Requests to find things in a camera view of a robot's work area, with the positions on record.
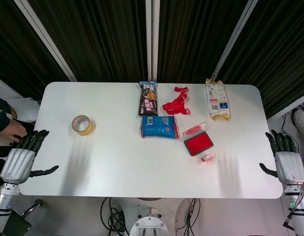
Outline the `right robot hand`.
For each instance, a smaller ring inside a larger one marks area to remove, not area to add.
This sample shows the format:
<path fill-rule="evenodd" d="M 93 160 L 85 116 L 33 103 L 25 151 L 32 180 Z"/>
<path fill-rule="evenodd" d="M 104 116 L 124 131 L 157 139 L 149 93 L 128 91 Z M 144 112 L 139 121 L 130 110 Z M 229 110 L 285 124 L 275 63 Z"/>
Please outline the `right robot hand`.
<path fill-rule="evenodd" d="M 275 170 L 268 169 L 263 163 L 259 166 L 268 175 L 276 177 L 285 185 L 301 185 L 304 183 L 303 161 L 293 139 L 289 135 L 272 130 L 266 132 L 275 161 Z"/>

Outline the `person's hand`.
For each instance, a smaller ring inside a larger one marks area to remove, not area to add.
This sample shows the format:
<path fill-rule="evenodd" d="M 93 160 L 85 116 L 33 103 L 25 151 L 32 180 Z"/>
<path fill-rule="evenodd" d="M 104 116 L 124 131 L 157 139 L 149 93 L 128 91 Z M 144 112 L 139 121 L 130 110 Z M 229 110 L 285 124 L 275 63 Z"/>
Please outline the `person's hand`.
<path fill-rule="evenodd" d="M 10 119 L 9 125 L 0 132 L 0 135 L 8 140 L 18 143 L 20 138 L 27 135 L 27 132 L 20 123 Z"/>

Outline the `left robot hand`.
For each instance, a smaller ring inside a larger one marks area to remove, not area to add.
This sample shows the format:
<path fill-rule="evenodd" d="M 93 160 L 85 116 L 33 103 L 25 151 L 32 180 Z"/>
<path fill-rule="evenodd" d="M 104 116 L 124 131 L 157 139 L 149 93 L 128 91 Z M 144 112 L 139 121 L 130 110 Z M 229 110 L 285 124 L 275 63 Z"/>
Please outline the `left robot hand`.
<path fill-rule="evenodd" d="M 0 174 L 3 182 L 22 184 L 30 177 L 49 175 L 59 168 L 56 165 L 48 170 L 32 170 L 35 158 L 48 134 L 48 130 L 35 130 L 21 138 L 7 156 Z"/>

